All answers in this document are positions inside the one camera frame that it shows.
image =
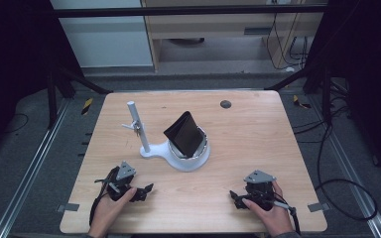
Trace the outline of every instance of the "white clamp base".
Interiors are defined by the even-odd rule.
[[[192,172],[205,164],[211,151],[210,146],[206,141],[206,145],[200,155],[188,159],[182,159],[173,152],[171,145],[169,144],[169,140],[158,145],[150,144],[150,152],[145,152],[144,147],[141,147],[141,156],[145,159],[164,158],[173,168],[181,172]]]

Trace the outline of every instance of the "black pouch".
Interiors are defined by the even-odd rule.
[[[203,136],[188,111],[182,114],[164,134],[188,158],[193,157],[194,152],[203,140]]]

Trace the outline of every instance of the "round hole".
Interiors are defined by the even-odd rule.
[[[228,100],[222,100],[219,105],[224,108],[224,109],[227,109],[227,108],[230,108],[231,107],[231,102],[228,101]]]

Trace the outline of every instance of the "white cabinet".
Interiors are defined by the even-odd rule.
[[[52,0],[55,9],[141,7],[139,0]],[[79,65],[152,66],[143,17],[60,18]]]

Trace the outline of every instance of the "metal rod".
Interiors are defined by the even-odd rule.
[[[165,15],[213,15],[213,14],[256,14],[256,13],[315,13],[335,10],[326,4],[289,5],[230,5],[230,6],[184,6],[184,7],[142,7],[142,8],[100,8],[100,9],[57,9],[52,11],[31,11],[30,15],[55,18],[84,17],[131,17]]]
[[[141,139],[142,146],[144,147],[145,152],[150,152],[150,144],[148,143],[147,136],[145,135],[145,128],[144,124],[141,122],[141,119],[139,118],[137,108],[135,106],[134,101],[129,101],[128,103],[129,111],[131,112],[132,119],[135,122],[135,126],[138,127],[138,134],[139,138]]]

